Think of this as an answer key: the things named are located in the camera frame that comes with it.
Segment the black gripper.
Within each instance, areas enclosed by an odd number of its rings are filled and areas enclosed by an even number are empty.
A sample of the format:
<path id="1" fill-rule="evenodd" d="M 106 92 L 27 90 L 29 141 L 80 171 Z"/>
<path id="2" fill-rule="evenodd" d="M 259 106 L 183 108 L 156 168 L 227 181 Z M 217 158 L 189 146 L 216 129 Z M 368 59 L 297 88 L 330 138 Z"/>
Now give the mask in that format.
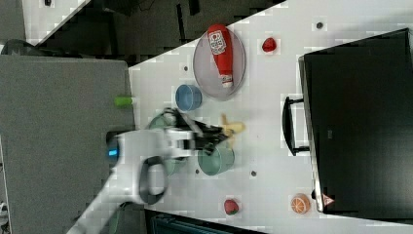
<path id="1" fill-rule="evenodd" d="M 170 126 L 166 133 L 179 150 L 204 151 L 212 153 L 215 146 L 221 142 L 221 134 L 231 137 L 233 131 L 226 127 L 208 126 L 205 123 L 191 119 L 177 108 L 165 108 L 164 116 Z"/>

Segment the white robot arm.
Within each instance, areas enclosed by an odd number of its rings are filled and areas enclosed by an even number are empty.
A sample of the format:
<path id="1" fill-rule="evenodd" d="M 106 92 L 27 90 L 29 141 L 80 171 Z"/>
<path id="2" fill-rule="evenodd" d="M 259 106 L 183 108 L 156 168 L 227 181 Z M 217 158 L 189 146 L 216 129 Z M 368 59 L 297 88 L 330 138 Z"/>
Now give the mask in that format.
<path id="1" fill-rule="evenodd" d="M 219 126 L 196 121 L 177 108 L 161 113 L 172 124 L 159 129 L 142 129 L 116 136 L 118 161 L 96 197 L 68 229 L 66 234 L 99 234 L 114 213 L 125 203 L 154 205 L 166 194 L 150 190 L 149 171 L 166 160 L 194 157 L 204 151 L 211 155 L 215 147 L 245 129 L 242 122 L 230 122 L 221 116 Z"/>

